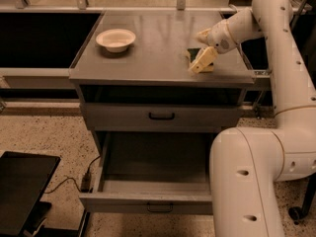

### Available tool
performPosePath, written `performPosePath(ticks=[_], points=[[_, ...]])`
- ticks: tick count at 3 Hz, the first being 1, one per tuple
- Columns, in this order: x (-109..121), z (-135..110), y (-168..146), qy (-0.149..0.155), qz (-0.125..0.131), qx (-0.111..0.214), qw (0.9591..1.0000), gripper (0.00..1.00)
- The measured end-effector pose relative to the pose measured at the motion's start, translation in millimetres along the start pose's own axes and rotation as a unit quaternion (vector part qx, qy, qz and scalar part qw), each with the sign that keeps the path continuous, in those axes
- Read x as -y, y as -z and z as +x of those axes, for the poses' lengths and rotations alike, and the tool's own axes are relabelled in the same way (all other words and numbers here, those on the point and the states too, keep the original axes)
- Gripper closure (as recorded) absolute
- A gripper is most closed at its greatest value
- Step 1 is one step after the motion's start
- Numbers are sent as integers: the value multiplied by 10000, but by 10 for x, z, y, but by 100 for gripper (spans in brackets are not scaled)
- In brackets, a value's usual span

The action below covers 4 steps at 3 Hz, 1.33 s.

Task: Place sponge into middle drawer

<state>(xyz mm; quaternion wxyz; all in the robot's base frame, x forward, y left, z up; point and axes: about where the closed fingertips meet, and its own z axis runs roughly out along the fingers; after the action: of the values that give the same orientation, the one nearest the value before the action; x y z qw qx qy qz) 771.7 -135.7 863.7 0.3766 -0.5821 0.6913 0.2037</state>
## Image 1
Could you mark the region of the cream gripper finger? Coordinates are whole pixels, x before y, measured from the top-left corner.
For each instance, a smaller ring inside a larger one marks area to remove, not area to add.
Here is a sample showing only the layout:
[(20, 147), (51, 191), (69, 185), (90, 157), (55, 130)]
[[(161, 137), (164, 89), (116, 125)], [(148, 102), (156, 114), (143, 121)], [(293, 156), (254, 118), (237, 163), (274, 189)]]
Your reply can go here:
[(217, 56), (218, 52), (213, 46), (201, 48), (191, 63), (190, 70), (194, 73), (212, 72)]

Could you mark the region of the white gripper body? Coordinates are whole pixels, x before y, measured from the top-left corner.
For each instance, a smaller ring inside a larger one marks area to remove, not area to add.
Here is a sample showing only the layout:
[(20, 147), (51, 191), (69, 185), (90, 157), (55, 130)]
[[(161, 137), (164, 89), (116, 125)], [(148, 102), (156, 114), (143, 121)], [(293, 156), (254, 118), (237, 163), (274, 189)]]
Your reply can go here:
[(222, 20), (211, 28), (198, 32), (196, 39), (208, 46), (213, 46), (218, 53), (222, 54), (237, 46), (236, 32), (236, 23), (231, 20)]

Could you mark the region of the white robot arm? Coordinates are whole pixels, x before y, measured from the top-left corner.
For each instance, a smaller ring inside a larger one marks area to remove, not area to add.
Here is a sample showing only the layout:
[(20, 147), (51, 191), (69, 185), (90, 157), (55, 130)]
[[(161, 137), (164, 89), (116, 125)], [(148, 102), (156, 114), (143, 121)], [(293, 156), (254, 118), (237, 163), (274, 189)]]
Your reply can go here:
[(246, 40), (266, 44), (273, 127), (221, 131), (210, 149), (216, 237), (285, 237), (274, 184), (316, 173), (316, 88), (290, 29), (290, 0), (250, 6), (197, 34), (204, 47), (190, 67), (200, 73)]

